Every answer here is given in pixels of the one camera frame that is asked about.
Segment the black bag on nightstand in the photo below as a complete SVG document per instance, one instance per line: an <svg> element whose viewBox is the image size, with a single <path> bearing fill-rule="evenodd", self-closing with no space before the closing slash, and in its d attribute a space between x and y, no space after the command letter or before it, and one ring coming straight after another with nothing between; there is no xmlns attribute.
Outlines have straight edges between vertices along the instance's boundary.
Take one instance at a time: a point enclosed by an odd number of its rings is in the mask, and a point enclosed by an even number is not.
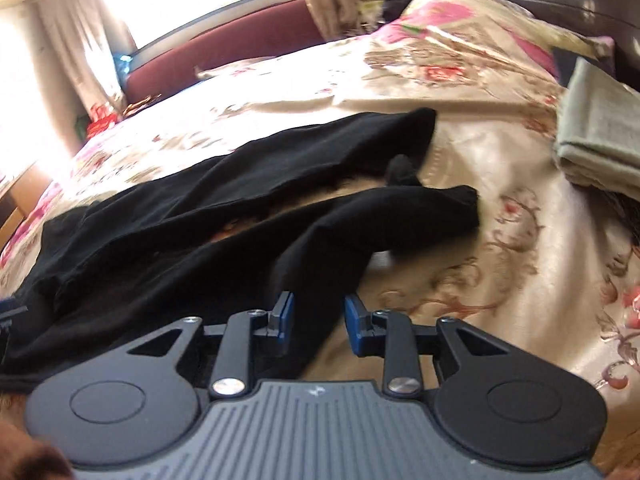
<svg viewBox="0 0 640 480"><path fill-rule="evenodd" d="M381 22L388 24L397 20L412 0L384 0L381 6Z"/></svg>

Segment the blue bag by bench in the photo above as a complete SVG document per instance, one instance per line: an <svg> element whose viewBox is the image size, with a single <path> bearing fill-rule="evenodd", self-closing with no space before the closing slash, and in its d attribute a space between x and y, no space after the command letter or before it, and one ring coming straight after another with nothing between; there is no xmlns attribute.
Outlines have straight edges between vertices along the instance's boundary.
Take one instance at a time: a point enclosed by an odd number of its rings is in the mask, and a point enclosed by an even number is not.
<svg viewBox="0 0 640 480"><path fill-rule="evenodd" d="M126 89L127 79L130 73L130 65L134 58L123 53L114 53L113 62L116 70L118 83L122 90Z"/></svg>

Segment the maroon padded bench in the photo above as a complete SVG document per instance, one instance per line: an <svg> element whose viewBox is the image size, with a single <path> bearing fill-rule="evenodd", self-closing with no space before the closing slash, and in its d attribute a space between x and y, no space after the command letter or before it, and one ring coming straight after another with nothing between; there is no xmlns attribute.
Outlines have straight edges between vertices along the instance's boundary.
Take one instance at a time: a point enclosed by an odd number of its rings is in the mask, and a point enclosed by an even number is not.
<svg viewBox="0 0 640 480"><path fill-rule="evenodd" d="M131 103L163 99L196 84L197 70L250 58L272 58L323 44L304 0L279 3L202 32L132 70L125 96Z"/></svg>

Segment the black pants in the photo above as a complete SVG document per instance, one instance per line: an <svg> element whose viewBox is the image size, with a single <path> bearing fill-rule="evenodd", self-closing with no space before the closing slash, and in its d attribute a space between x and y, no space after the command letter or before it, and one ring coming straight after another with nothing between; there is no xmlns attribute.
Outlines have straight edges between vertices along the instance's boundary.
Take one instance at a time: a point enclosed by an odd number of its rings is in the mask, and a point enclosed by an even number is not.
<svg viewBox="0 0 640 480"><path fill-rule="evenodd" d="M221 324L292 292L292 349L262 377L303 373L377 252L474 231L474 188L416 175L436 114L361 113L284 130L47 221L15 292L1 388L52 375L186 316Z"/></svg>

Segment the folded grey-green cloth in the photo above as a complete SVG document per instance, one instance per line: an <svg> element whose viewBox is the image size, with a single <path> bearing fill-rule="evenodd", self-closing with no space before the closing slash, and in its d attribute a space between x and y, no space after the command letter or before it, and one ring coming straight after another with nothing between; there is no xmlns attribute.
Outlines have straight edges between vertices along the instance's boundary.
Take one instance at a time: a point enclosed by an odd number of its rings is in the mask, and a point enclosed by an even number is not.
<svg viewBox="0 0 640 480"><path fill-rule="evenodd" d="M554 160L570 182L639 198L639 92L578 58L558 110Z"/></svg>

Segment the floral satin bedspread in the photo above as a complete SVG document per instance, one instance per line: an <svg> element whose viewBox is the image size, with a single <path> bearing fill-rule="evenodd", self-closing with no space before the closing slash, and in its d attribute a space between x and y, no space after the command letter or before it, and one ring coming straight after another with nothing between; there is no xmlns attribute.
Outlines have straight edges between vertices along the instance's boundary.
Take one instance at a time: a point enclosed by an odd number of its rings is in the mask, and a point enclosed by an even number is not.
<svg viewBox="0 0 640 480"><path fill-rule="evenodd" d="M15 295L44 224L135 185L275 133L361 113L436 114L416 175L477 192L478 227L415 252L377 252L357 290L367 306L427 322L455 318L578 374L610 412L596 463L639 460L639 234L616 200L567 180L554 160L566 89L528 52L593 56L600 39L536 20L501 0L414 0L368 36L210 70L194 86L99 134L70 176L44 192L1 256ZM371 378L336 323L302 376Z"/></svg>

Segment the wooden bedside cabinet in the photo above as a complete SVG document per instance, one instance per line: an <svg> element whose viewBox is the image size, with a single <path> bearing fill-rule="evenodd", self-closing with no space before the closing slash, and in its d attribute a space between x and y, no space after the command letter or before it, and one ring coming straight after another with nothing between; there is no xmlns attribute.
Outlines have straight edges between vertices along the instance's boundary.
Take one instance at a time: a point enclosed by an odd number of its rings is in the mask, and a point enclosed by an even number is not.
<svg viewBox="0 0 640 480"><path fill-rule="evenodd" d="M52 179L36 165L12 179L1 181L0 248L6 247L17 229L36 208Z"/></svg>

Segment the left beige curtain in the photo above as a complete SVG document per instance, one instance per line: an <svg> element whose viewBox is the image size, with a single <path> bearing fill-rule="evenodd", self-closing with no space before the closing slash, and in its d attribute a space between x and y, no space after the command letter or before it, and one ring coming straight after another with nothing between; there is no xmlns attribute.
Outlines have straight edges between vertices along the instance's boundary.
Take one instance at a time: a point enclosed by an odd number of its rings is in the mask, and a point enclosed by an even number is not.
<svg viewBox="0 0 640 480"><path fill-rule="evenodd" d="M44 29L78 98L88 112L128 106L105 29L103 0L36 0Z"/></svg>

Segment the red gift bag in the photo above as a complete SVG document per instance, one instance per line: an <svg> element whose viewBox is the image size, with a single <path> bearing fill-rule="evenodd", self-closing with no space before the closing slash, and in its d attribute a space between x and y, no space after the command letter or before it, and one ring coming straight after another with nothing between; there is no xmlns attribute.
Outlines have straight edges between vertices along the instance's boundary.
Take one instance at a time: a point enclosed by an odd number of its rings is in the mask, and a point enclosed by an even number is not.
<svg viewBox="0 0 640 480"><path fill-rule="evenodd" d="M118 111L110 103L94 104L89 110L90 122L86 127L86 139L115 127L120 122Z"/></svg>

